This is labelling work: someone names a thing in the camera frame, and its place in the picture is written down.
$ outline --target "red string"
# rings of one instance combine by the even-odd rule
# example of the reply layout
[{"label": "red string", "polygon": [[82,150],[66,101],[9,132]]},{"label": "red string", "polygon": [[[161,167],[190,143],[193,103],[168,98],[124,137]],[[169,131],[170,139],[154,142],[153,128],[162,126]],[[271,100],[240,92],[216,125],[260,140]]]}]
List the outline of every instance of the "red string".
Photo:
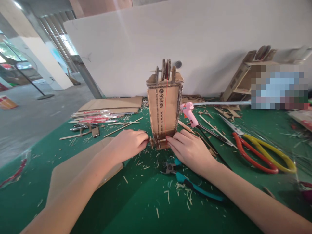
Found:
[{"label": "red string", "polygon": [[167,138],[167,133],[166,133],[166,103],[167,103],[167,90],[168,90],[168,79],[169,77],[167,78],[167,86],[166,86],[166,97],[165,97],[165,118],[164,118],[164,123],[165,123],[165,137]]}]

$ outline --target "pink glue gun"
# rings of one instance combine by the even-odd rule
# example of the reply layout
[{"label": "pink glue gun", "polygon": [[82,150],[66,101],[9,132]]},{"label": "pink glue gun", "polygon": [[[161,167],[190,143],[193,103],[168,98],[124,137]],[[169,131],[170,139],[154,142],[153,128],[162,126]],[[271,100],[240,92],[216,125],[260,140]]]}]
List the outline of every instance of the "pink glue gun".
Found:
[{"label": "pink glue gun", "polygon": [[198,125],[198,121],[192,112],[192,110],[194,109],[193,103],[191,102],[184,103],[180,106],[180,108],[184,113],[185,117],[188,117],[188,119],[190,120],[191,127],[195,128]]}]

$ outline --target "scissors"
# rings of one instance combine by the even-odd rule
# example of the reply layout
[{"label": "scissors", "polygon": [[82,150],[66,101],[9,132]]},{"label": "scissors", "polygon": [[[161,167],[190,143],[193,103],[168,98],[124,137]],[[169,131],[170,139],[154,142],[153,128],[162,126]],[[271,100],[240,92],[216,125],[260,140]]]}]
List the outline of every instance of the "scissors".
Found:
[{"label": "scissors", "polygon": [[[264,171],[266,173],[269,173],[269,174],[276,174],[276,173],[278,173],[278,169],[280,169],[283,172],[288,172],[288,173],[296,173],[297,172],[297,168],[296,168],[295,164],[293,163],[293,161],[286,154],[284,154],[283,152],[281,152],[277,148],[273,147],[272,145],[269,145],[268,143],[265,143],[265,142],[255,138],[253,136],[250,136],[250,135],[247,135],[247,134],[243,133],[240,129],[235,127],[230,121],[228,121],[222,115],[220,115],[220,116],[228,124],[228,126],[234,131],[233,132],[233,136],[234,136],[234,138],[236,140],[236,144],[237,144],[237,147],[238,147],[241,155],[248,162],[250,162],[252,165],[254,165],[256,168],[258,168],[258,169],[260,169],[260,170],[262,170],[262,171]],[[246,141],[244,141],[242,139],[242,137],[245,137],[248,140],[250,140],[262,154],[259,153],[257,150],[255,150]],[[255,162],[252,158],[250,158],[246,154],[246,152],[244,151],[242,144],[245,145],[253,153],[255,153],[259,158],[261,158],[266,164],[268,164],[270,169],[263,167],[262,165],[260,165],[257,162]],[[275,161],[269,155],[269,153],[265,151],[265,149],[261,145],[265,146],[266,148],[272,150],[277,155],[279,155],[286,162],[288,168],[283,167],[281,164],[279,164],[277,161]]]}]

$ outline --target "pliers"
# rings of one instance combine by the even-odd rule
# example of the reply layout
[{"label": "pliers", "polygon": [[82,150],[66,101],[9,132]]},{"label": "pliers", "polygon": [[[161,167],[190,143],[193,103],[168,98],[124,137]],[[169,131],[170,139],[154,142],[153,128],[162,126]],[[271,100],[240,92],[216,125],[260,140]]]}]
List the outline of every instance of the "pliers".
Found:
[{"label": "pliers", "polygon": [[178,180],[179,183],[183,183],[185,184],[187,187],[189,187],[192,190],[195,190],[203,195],[205,195],[206,197],[215,199],[217,201],[224,201],[224,197],[209,193],[203,189],[201,189],[200,187],[198,187],[197,185],[195,185],[194,183],[192,183],[191,181],[189,181],[184,175],[182,175],[180,172],[176,171],[176,167],[181,165],[182,162],[175,158],[175,163],[168,163],[168,162],[163,162],[162,165],[165,167],[163,171],[160,171],[163,174],[175,174],[176,179]]}]

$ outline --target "floor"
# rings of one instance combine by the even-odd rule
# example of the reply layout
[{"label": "floor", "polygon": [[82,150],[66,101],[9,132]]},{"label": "floor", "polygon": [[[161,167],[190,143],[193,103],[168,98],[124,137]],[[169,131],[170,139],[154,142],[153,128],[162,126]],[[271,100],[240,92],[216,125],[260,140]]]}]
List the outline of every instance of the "floor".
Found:
[{"label": "floor", "polygon": [[36,80],[43,93],[55,94],[45,100],[36,99],[41,94],[31,84],[0,93],[19,105],[12,110],[0,109],[0,167],[59,127],[94,98],[81,75],[76,73],[75,78],[81,85],[61,91],[52,90],[43,79]]}]

